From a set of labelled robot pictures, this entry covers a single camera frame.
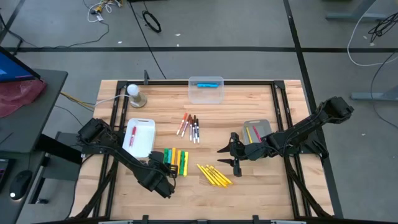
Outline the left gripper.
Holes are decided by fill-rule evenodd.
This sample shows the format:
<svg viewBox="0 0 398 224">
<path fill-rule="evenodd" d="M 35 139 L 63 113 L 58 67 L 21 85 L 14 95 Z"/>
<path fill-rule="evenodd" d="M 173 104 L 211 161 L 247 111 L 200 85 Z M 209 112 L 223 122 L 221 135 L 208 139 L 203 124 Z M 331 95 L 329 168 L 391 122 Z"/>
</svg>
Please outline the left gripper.
<svg viewBox="0 0 398 224">
<path fill-rule="evenodd" d="M 165 165 L 163 163 L 164 154 L 162 152 L 153 151 L 149 155 L 148 167 L 149 177 L 172 177 L 172 168 L 170 164 Z M 180 174 L 178 165 L 174 165 L 174 177 L 176 178 Z"/>
</svg>

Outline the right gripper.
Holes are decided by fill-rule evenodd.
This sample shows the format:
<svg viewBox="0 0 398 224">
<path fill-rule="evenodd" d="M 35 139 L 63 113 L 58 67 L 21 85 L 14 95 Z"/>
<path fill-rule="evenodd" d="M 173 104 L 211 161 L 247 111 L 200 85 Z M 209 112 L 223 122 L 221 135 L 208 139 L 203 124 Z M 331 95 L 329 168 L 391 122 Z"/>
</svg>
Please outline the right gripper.
<svg viewBox="0 0 398 224">
<path fill-rule="evenodd" d="M 236 177 L 242 176 L 240 161 L 256 160 L 261 155 L 261 143 L 244 145 L 237 133 L 231 133 L 229 144 L 217 151 L 217 153 L 229 152 L 233 159 L 218 159 L 218 162 L 229 164 L 233 167 L 233 174 Z"/>
</svg>

